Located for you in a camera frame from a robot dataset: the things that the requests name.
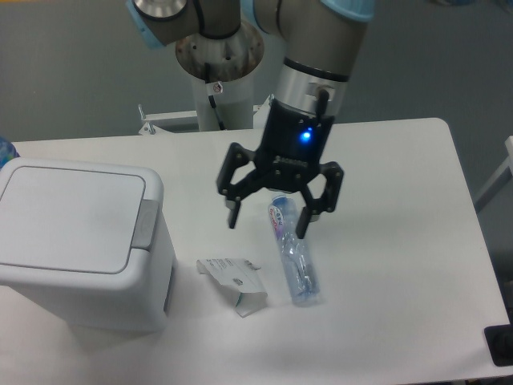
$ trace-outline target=bottle label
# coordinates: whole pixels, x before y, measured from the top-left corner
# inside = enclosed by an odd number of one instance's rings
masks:
[[[273,205],[269,206],[269,216],[271,217],[271,225],[273,225],[274,235],[276,235],[276,239],[280,239],[283,235],[283,214],[281,210]]]

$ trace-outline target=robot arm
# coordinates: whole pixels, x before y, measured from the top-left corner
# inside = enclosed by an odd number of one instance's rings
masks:
[[[344,172],[335,162],[319,164],[329,131],[372,18],[374,0],[254,0],[244,3],[257,25],[288,42],[288,51],[260,147],[249,151],[233,143],[217,178],[234,228],[244,198],[265,187],[300,192],[305,207],[297,223],[299,238],[320,214],[335,210]],[[237,168],[255,169],[236,184]],[[326,178],[314,198],[308,183]]]
[[[341,106],[366,23],[373,16],[374,0],[242,3],[263,31],[288,43],[288,50],[260,146],[250,151],[231,144],[217,177],[217,189],[230,209],[228,225],[232,229],[242,200],[261,188],[300,192],[305,207],[296,232],[303,238],[310,222],[323,212],[331,213],[337,205],[344,172],[335,162],[319,164],[319,160]],[[203,69],[197,76],[209,83],[209,68],[219,63],[213,78],[225,81],[221,76],[226,71],[222,69],[233,64],[225,58],[226,45],[219,42],[230,41],[242,30],[239,0],[127,0],[127,7],[150,47],[162,47],[191,34],[208,39],[205,52],[211,56],[219,51],[220,60],[200,61]],[[255,169],[233,184],[235,171],[249,162]],[[314,198],[308,183],[319,174],[326,178],[326,184],[321,196]]]

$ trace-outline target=white table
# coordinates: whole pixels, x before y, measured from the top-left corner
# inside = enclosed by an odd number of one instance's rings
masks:
[[[242,204],[236,230],[214,180],[228,144],[260,131],[16,144],[22,156],[154,168],[178,258],[161,334],[68,326],[0,288],[0,383],[390,384],[509,375],[485,326],[507,323],[456,151],[441,120],[339,125],[324,160],[345,169],[337,211],[310,225],[322,304],[291,305],[266,214]],[[240,318],[197,258],[246,257],[269,307]]]

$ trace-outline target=plastic bottle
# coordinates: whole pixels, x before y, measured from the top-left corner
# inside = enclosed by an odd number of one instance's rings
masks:
[[[0,169],[11,159],[17,158],[19,154],[11,142],[0,136]]]
[[[294,200],[275,197],[269,205],[269,216],[293,303],[308,305],[315,302],[319,285],[308,244],[296,235],[298,215]]]

